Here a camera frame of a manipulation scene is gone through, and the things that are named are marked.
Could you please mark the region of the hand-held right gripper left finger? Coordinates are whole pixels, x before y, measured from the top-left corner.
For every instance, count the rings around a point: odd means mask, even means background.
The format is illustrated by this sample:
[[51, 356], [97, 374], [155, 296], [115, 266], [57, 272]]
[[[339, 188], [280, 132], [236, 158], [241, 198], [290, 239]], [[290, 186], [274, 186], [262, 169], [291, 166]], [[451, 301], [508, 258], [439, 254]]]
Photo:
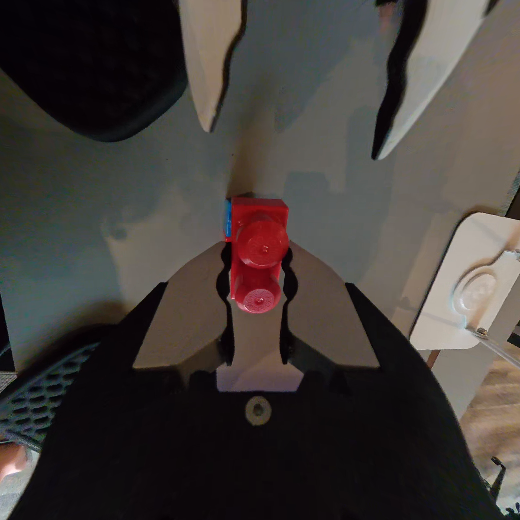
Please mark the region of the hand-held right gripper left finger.
[[235, 355], [231, 244], [218, 242], [173, 274], [133, 363], [138, 371], [214, 372]]

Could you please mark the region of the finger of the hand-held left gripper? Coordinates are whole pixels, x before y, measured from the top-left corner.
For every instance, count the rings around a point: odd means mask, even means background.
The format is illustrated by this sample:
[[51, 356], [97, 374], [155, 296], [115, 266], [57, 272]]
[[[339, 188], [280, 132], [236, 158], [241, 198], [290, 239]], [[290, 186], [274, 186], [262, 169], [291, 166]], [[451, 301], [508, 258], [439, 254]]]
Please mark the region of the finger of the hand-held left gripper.
[[381, 26], [394, 25], [386, 87], [371, 158], [386, 158], [449, 78], [499, 1], [374, 1]]
[[191, 96], [200, 126], [211, 133], [227, 94], [231, 59], [243, 38], [247, 1], [179, 1]]

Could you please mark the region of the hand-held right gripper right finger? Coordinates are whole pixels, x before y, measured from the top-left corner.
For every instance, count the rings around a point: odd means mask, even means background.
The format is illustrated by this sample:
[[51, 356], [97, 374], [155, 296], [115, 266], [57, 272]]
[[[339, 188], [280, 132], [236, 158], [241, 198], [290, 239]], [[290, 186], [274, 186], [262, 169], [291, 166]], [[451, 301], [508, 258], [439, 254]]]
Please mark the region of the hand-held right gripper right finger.
[[293, 241], [281, 268], [283, 364], [299, 371], [378, 370], [379, 361], [341, 277]]

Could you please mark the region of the red two-stud mega block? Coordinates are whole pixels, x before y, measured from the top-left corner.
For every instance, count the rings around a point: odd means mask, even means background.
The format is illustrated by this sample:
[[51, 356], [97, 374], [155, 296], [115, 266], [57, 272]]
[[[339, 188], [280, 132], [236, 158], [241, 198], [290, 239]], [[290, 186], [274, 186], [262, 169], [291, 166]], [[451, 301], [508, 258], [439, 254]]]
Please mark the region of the red two-stud mega block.
[[232, 197], [230, 297], [249, 314], [280, 301], [279, 277], [289, 250], [289, 208], [281, 199]]

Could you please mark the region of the white plastic tray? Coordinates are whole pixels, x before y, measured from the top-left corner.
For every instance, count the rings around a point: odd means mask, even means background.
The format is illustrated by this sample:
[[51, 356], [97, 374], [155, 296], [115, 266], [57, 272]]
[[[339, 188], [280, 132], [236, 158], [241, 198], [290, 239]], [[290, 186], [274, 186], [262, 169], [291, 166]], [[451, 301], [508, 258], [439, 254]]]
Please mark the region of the white plastic tray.
[[411, 330], [410, 342], [417, 350], [477, 346], [454, 298], [471, 271], [492, 264], [504, 250], [519, 250], [519, 220], [477, 212], [458, 225]]

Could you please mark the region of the clear plastic piece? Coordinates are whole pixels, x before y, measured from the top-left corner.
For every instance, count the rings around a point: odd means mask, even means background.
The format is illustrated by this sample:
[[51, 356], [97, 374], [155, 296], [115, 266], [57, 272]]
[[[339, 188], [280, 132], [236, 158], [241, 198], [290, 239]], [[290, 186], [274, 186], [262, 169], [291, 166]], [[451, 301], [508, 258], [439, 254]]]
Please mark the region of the clear plastic piece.
[[490, 265], [471, 271], [454, 298], [465, 316], [465, 329], [485, 347], [519, 368], [519, 360], [493, 340], [489, 328], [519, 277], [519, 250], [504, 250]]

